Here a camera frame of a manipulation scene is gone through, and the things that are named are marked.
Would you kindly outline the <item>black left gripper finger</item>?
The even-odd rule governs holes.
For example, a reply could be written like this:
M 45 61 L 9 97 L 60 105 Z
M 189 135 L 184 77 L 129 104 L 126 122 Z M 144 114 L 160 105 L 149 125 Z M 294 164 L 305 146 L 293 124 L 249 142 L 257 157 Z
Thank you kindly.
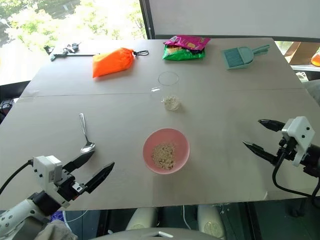
M 74 170 L 79 169 L 81 166 L 83 166 L 85 163 L 89 161 L 89 159 L 92 157 L 94 153 L 95 153 L 95 150 L 90 150 L 88 152 L 81 153 L 74 160 L 69 161 L 67 164 L 65 164 L 62 167 L 62 172 L 71 173 Z
M 104 166 L 99 170 L 92 178 L 85 184 L 85 191 L 87 193 L 92 193 L 111 173 L 115 166 L 115 162 Z

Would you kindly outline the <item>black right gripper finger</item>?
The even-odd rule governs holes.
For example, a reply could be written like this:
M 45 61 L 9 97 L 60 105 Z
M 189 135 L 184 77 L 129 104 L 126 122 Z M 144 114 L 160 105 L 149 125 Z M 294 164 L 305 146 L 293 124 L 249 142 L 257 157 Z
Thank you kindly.
M 277 163 L 277 157 L 265 151 L 261 146 L 247 141 L 243 141 L 243 143 L 251 152 L 253 152 L 258 157 L 268 161 L 272 165 L 275 165 Z
M 265 128 L 274 132 L 281 131 L 285 126 L 285 123 L 272 119 L 259 119 L 258 122 Z

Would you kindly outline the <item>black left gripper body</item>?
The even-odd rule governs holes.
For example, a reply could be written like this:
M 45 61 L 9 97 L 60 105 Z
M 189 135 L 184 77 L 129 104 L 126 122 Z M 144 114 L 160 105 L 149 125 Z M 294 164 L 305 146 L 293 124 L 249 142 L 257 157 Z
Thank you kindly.
M 71 200 L 74 201 L 78 196 L 82 195 L 87 188 L 83 183 L 78 183 L 76 178 L 65 169 L 62 170 L 61 178 L 55 182 L 55 186 L 57 187 L 58 194 L 68 202 Z

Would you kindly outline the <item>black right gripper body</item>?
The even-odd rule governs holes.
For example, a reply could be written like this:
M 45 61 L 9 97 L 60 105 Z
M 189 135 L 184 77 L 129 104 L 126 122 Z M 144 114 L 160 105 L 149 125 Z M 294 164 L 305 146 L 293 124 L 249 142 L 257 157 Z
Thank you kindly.
M 293 137 L 286 139 L 284 136 L 279 141 L 279 149 L 276 154 L 276 165 L 280 165 L 283 160 L 293 161 L 297 151 L 296 145 L 297 141 Z

